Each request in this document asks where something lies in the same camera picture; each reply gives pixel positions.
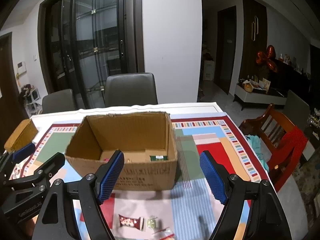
patchwork tablecloth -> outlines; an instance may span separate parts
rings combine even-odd
[[[53,124],[37,145],[33,156],[18,165],[11,177],[33,174],[57,151],[64,152],[78,123]],[[159,228],[169,227],[178,240],[208,239],[222,212],[223,205],[215,200],[199,166],[199,154],[209,150],[229,173],[237,173],[247,181],[260,182],[268,176],[238,128],[225,114],[211,117],[173,119],[178,150],[179,178],[172,190],[114,191],[101,210],[116,239],[151,239],[152,229],[119,227],[119,214],[126,217],[157,217]],[[81,177],[66,164],[51,179],[65,182]],[[74,200],[76,219],[83,240],[90,239],[81,214],[79,201]],[[236,239],[242,239],[249,214],[244,203]]]

green candy packet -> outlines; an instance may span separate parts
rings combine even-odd
[[[166,155],[150,155],[151,161],[167,161],[168,157]]]

cardboard box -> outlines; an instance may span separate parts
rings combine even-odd
[[[203,80],[213,80],[214,76],[214,61],[205,60],[203,70]]]
[[[31,119],[22,120],[4,144],[4,149],[13,152],[21,149],[37,135],[38,130]]]
[[[95,173],[115,150],[124,153],[125,164],[114,189],[172,189],[177,149],[169,114],[161,112],[92,115],[82,120],[65,156],[81,175]],[[167,161],[151,161],[150,155],[166,155]]]

red balloon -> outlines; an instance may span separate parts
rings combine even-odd
[[[278,73],[278,67],[276,63],[271,59],[268,59],[267,66],[268,66],[268,69],[272,70],[275,73]]]
[[[275,47],[272,45],[269,45],[267,48],[267,58],[275,58],[276,57],[276,51]]]
[[[257,53],[256,63],[262,65],[267,60],[266,54],[263,51]]]

teal cloth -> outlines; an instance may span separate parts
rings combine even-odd
[[[257,135],[246,135],[245,138],[247,139],[248,143],[256,153],[257,157],[259,158],[259,161],[261,162],[263,168],[269,172],[269,167],[266,161],[263,158],[263,155],[261,153],[260,148],[260,138]]]

